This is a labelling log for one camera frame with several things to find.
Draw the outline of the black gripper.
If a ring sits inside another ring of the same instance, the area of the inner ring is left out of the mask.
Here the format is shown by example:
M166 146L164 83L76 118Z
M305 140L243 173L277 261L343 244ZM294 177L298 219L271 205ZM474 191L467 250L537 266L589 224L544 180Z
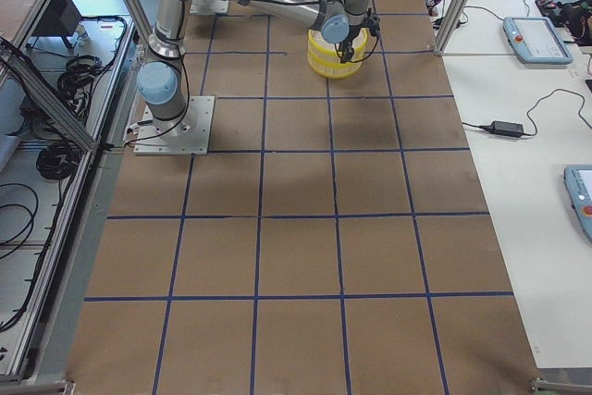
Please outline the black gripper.
M345 64L347 61L353 59L355 50L352 43L361 30L366 29L372 37L379 38L379 17L371 7L368 7L366 12L358 15L357 18L362 21L359 24L350 25L346 39L339 44L339 61L341 64Z

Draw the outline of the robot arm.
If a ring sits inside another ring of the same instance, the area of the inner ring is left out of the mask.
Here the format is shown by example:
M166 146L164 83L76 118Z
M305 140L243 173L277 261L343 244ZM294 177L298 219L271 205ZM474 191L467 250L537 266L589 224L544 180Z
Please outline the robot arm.
M187 128L189 98L180 84L188 81L184 69L184 38L192 0L160 0L148 41L148 61L137 76L137 87L153 116L155 134L168 136ZM335 44L340 62L354 60L353 41L361 30L379 34L379 18L370 0L213 0L250 6L272 16L290 19L317 31Z

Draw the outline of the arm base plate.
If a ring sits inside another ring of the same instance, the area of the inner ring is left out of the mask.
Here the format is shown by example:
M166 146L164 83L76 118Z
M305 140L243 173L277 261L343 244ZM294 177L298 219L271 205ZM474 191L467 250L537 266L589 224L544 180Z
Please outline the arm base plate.
M207 154L215 108L215 97L191 96L185 117L169 122L154 119L149 107L143 110L143 120L151 123L140 126L138 142L134 143L136 155L185 155Z

